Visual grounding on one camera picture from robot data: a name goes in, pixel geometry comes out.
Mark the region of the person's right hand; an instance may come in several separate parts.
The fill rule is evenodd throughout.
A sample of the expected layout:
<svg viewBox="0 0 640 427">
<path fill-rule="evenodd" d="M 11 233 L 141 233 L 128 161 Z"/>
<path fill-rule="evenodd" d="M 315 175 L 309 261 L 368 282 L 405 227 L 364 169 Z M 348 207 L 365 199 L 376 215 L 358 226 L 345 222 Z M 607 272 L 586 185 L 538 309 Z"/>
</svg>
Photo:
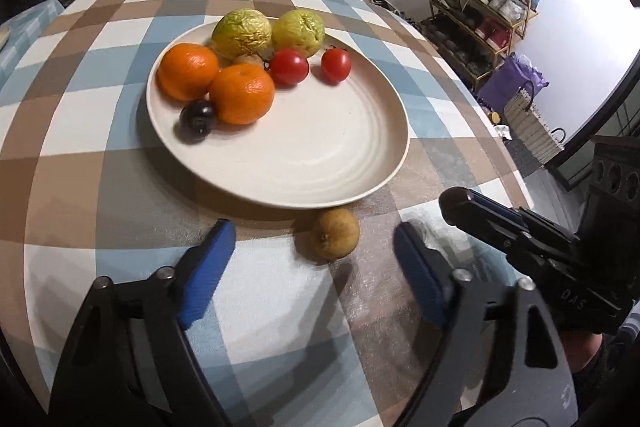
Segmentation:
<svg viewBox="0 0 640 427">
<path fill-rule="evenodd" d="M 570 373 L 603 369 L 606 365 L 605 337 L 585 332 L 560 332 Z"/>
</svg>

